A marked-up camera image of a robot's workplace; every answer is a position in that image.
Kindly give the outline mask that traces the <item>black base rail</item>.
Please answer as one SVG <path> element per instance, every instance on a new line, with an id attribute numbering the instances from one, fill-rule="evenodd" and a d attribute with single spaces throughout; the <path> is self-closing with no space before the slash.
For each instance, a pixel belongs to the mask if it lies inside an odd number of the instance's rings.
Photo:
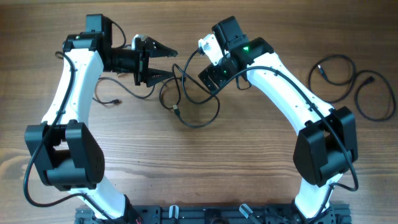
<path id="1" fill-rule="evenodd" d="M 170 207 L 133 206 L 143 219 L 143 223 L 307 223 L 293 211 L 288 203 L 250 206 L 252 213 L 246 218 L 239 207 Z M 74 223 L 108 223 L 95 217 L 88 207 L 76 209 Z M 348 204 L 331 204 L 327 211 L 314 223 L 351 224 L 351 211 Z"/>

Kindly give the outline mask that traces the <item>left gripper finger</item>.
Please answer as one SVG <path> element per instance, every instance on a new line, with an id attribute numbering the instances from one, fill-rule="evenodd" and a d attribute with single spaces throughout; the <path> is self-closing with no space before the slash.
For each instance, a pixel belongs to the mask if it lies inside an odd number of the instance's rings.
<path id="1" fill-rule="evenodd" d="M 176 57 L 178 55 L 176 50 L 166 47 L 151 37 L 146 38 L 146 50 L 149 51 L 150 58 Z"/>
<path id="2" fill-rule="evenodd" d="M 172 72 L 149 68 L 146 75 L 146 85 L 147 87 L 151 87 L 173 76 L 174 74 Z"/>

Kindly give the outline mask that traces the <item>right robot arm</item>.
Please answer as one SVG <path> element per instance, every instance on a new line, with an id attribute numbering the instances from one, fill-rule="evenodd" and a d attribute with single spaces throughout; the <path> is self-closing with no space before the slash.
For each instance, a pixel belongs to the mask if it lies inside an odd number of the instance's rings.
<path id="1" fill-rule="evenodd" d="M 198 49 L 210 59 L 199 77 L 211 94 L 243 78 L 278 107 L 297 134 L 293 161 L 302 178 L 299 193 L 291 207 L 267 207 L 264 221 L 350 223 L 349 207 L 330 203 L 330 197 L 358 158 L 354 114 L 307 89 L 263 38 L 249 40 L 235 17 L 215 24 Z"/>

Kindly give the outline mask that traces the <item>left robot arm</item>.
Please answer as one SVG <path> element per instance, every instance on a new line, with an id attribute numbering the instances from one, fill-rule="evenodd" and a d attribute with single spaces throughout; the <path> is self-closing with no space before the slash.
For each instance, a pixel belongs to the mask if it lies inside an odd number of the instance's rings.
<path id="1" fill-rule="evenodd" d="M 150 68 L 149 59 L 177 52 L 142 35 L 129 48 L 114 47 L 113 26 L 110 18 L 89 14 L 85 30 L 63 43 L 58 52 L 63 72 L 53 102 L 40 124 L 24 134 L 28 168 L 37 170 L 44 185 L 84 201 L 101 223 L 142 223 L 128 197 L 106 178 L 104 154 L 88 129 L 88 117 L 102 73 L 131 73 L 136 85 L 154 86 L 172 74 Z"/>

